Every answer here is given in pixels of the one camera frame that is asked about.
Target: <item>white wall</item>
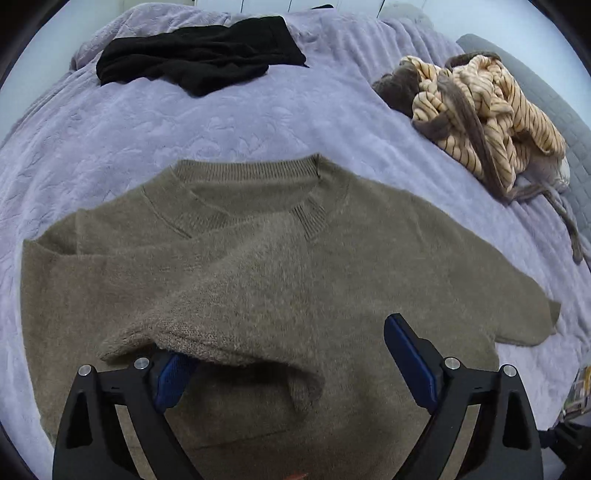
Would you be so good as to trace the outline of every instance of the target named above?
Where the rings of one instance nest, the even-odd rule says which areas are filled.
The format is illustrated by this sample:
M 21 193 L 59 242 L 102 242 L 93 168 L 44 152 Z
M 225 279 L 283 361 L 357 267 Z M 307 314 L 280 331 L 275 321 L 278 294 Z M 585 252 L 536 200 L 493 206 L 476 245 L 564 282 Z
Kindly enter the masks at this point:
M 33 37 L 0 89 L 0 142 L 70 66 L 80 44 L 121 13 L 121 0 L 70 0 Z

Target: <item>pillow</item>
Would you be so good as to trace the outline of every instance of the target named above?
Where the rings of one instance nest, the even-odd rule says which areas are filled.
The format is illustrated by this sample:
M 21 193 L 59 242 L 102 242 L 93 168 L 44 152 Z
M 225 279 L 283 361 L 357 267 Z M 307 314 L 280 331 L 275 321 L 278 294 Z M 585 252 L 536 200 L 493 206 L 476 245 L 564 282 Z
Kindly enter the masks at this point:
M 559 191 L 564 190 L 564 196 L 573 207 L 580 233 L 591 241 L 591 130 L 589 127 L 545 81 L 505 50 L 473 34 L 460 37 L 457 43 L 465 52 L 489 50 L 498 53 L 503 65 L 515 77 L 527 99 L 540 107 L 558 128 L 566 140 L 568 163 L 563 163 L 562 173 L 556 172 L 558 183 L 555 183 L 555 186 Z M 538 172 L 538 174 L 545 176 L 553 173 Z M 570 176 L 570 185 L 568 185 L 568 176 Z

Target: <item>textured blanket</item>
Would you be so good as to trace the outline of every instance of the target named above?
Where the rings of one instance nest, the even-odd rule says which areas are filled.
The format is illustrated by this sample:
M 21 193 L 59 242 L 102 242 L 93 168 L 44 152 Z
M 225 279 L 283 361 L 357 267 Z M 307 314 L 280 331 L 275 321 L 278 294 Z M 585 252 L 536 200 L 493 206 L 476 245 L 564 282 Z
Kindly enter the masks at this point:
M 320 152 L 358 175 L 427 199 L 494 245 L 562 304 L 557 335 L 542 345 L 497 347 L 501 362 L 519 369 L 538 427 L 551 425 L 589 348 L 589 269 L 573 263 L 564 223 L 545 199 L 509 207 L 493 200 L 371 88 L 404 55 L 443 65 L 462 52 L 455 43 L 410 23 L 312 11 L 285 16 L 309 69 L 271 66 L 259 79 L 203 98 L 165 80 L 99 86 L 96 61 L 115 37 L 231 25 L 244 17 L 169 4 L 126 12 L 81 46 L 71 71 L 0 148 L 0 418 L 40 480 L 50 478 L 52 452 L 22 347 L 22 240 L 180 158 L 261 161 Z M 384 265 L 393 274 L 395 267 Z

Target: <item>blue gripper pad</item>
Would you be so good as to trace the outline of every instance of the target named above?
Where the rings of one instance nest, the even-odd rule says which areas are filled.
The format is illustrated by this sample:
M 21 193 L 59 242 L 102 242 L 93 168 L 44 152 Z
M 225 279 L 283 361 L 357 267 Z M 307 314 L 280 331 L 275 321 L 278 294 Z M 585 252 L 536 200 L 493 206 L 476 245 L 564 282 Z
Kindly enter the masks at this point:
M 393 314 L 386 318 L 384 324 L 386 346 L 402 373 L 416 404 L 433 414 L 437 408 L 435 376 L 421 357 L 413 340 L 404 332 L 397 317 L 402 318 L 399 314 Z
M 160 413 L 174 407 L 183 396 L 183 392 L 193 375 L 199 360 L 182 353 L 174 353 L 158 377 L 156 389 L 152 392 L 154 407 Z

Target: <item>bolt head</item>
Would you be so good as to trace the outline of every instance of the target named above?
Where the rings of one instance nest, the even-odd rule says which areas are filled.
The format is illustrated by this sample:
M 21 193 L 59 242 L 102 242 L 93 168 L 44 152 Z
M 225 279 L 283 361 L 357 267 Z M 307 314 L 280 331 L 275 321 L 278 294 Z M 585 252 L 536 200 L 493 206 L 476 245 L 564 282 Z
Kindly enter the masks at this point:
M 460 368 L 460 365 L 460 361 L 453 356 L 448 356 L 445 359 L 445 366 L 448 367 L 450 370 L 457 370 L 458 368 Z
M 88 375 L 90 372 L 92 371 L 92 367 L 90 365 L 82 365 L 79 369 L 78 369 L 78 375 L 80 375 L 81 377 L 85 377 L 86 375 Z
M 134 367 L 138 370 L 143 370 L 150 364 L 150 360 L 144 356 L 141 356 L 134 362 Z
M 514 377 L 517 375 L 517 369 L 513 365 L 505 365 L 503 367 L 503 372 L 507 377 Z

